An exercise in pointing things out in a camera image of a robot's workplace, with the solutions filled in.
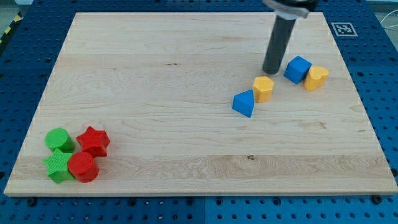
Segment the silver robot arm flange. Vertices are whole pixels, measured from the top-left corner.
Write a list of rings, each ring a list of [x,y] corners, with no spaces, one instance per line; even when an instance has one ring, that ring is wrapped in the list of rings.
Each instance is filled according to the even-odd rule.
[[[306,19],[319,5],[319,0],[262,0],[262,3],[273,9],[283,19]]]

